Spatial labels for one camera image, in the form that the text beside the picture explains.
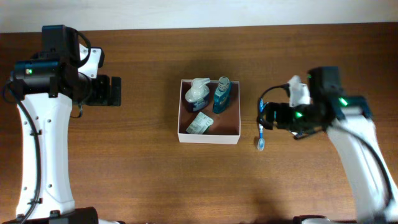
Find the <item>blue white toothbrush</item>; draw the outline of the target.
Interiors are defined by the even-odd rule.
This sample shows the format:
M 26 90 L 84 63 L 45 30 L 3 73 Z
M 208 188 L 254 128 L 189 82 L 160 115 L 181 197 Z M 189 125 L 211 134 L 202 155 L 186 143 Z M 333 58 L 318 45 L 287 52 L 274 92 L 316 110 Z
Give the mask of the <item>blue white toothbrush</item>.
M 260 111 L 260 113 L 262 113 L 263 109 L 264 109 L 264 102 L 263 102 L 263 99 L 261 99 L 260 103 L 259 103 L 259 111 Z M 264 150 L 264 146 L 265 146 L 265 140 L 263 138 L 263 125 L 259 124 L 259 140 L 257 142 L 257 149 L 259 151 L 263 151 Z

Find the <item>blue disposable razor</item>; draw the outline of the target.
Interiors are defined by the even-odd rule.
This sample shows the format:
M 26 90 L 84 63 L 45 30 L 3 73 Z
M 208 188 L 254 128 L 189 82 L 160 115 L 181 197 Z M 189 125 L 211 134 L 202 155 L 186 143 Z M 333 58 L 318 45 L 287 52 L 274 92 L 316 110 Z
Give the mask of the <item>blue disposable razor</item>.
M 314 135 L 314 134 L 316 134 L 316 133 L 317 133 L 317 132 L 314 131 L 314 130 L 312 130 L 312 131 L 299 132 L 299 133 L 295 134 L 293 138 L 294 138 L 295 140 L 301 140 L 301 139 L 305 139 L 305 138 L 307 138 L 307 137 L 309 137 L 309 136 L 311 136 L 311 135 Z

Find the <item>teal mouthwash bottle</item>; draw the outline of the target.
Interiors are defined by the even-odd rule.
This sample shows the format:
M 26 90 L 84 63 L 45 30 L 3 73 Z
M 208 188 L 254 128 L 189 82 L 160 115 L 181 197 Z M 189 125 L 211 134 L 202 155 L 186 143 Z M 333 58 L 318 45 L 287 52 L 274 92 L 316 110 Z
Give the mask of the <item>teal mouthwash bottle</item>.
M 231 92 L 232 83 L 228 77 L 221 77 L 218 80 L 218 86 L 215 90 L 213 100 L 213 112 L 216 114 L 222 113 L 228 103 L 229 103 L 229 94 Z

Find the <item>green white soap box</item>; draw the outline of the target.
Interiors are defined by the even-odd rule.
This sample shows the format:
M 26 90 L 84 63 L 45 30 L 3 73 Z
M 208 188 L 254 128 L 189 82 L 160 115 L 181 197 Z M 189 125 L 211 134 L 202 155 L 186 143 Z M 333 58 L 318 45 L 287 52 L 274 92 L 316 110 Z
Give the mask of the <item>green white soap box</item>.
M 188 134 L 204 134 L 213 123 L 214 120 L 212 118 L 205 113 L 199 112 L 186 129 L 186 132 Z

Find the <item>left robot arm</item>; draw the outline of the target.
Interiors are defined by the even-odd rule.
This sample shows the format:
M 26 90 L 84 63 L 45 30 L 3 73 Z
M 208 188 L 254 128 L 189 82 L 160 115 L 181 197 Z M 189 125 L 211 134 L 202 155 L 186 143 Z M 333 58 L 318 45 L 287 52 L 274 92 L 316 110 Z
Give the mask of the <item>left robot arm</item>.
M 121 79 L 100 75 L 104 52 L 79 31 L 43 26 L 42 50 L 16 62 L 4 91 L 22 126 L 22 187 L 15 223 L 99 223 L 76 208 L 68 172 L 68 127 L 77 105 L 119 106 Z

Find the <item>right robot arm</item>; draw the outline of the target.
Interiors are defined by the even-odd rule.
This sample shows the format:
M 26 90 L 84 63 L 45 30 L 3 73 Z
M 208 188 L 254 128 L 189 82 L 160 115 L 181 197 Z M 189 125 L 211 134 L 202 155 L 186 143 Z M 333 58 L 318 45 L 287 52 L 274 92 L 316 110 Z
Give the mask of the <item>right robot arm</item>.
M 336 66 L 312 68 L 308 82 L 293 76 L 279 85 L 289 101 L 257 101 L 257 123 L 284 129 L 296 141 L 324 132 L 338 152 L 353 192 L 356 223 L 397 223 L 397 186 L 377 142 L 365 97 L 349 96 Z

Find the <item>clear pump soap bottle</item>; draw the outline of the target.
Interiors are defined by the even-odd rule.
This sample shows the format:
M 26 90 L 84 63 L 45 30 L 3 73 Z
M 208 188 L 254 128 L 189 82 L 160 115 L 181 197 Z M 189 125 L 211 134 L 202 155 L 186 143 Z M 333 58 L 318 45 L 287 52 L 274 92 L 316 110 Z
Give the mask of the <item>clear pump soap bottle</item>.
M 200 111 L 209 104 L 210 89 L 207 86 L 210 78 L 195 78 L 192 80 L 191 88 L 185 94 L 189 112 Z

